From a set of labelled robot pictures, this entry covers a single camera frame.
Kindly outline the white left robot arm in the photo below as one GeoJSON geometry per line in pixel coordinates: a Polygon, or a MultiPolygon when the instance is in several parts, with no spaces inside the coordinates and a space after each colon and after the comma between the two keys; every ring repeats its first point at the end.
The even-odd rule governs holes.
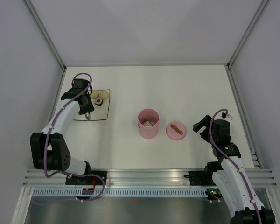
{"type": "Polygon", "coordinates": [[[92,181],[89,163],[74,159],[64,139],[72,120],[77,115],[90,116],[94,111],[88,90],[92,90],[91,80],[73,79],[71,88],[61,96],[61,107],[54,118],[39,133],[30,137],[30,146],[34,168],[48,171],[76,174],[83,185],[92,181]]]}

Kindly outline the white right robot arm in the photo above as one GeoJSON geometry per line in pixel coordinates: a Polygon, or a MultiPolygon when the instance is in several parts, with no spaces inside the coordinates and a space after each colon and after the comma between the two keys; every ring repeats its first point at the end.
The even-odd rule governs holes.
{"type": "Polygon", "coordinates": [[[275,214],[265,208],[250,183],[236,144],[231,141],[230,123],[206,115],[193,131],[211,144],[215,162],[208,162],[204,180],[215,184],[229,209],[232,224],[273,224],[275,214]]]}

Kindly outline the white sushi roll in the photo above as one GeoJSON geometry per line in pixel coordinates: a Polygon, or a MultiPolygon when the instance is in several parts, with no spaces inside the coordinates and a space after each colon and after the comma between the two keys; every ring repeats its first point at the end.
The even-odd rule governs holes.
{"type": "Polygon", "coordinates": [[[154,124],[150,121],[146,121],[143,123],[143,126],[146,126],[146,127],[150,127],[150,126],[153,126],[154,124]]]}

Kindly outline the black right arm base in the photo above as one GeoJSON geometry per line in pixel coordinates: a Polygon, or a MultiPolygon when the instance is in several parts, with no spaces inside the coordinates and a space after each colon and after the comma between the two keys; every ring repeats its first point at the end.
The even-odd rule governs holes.
{"type": "Polygon", "coordinates": [[[214,182],[210,179],[204,171],[189,171],[188,179],[191,186],[214,186],[214,182]]]}

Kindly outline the red sushi roll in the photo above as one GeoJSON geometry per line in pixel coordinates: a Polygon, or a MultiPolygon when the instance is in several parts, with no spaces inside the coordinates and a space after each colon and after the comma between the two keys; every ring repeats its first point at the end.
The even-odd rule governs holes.
{"type": "Polygon", "coordinates": [[[104,100],[102,98],[96,98],[94,101],[94,104],[96,106],[101,106],[104,103],[104,100]]]}

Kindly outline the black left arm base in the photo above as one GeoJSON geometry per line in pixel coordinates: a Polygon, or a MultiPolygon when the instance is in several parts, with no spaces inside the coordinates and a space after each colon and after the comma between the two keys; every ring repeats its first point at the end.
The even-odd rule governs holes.
{"type": "Polygon", "coordinates": [[[103,186],[106,183],[107,180],[107,171],[105,170],[94,170],[91,172],[93,175],[99,176],[102,180],[96,176],[88,176],[88,177],[77,177],[77,176],[72,176],[72,177],[67,177],[65,185],[75,185],[75,186],[90,186],[90,185],[95,185],[95,186],[103,186]]]}

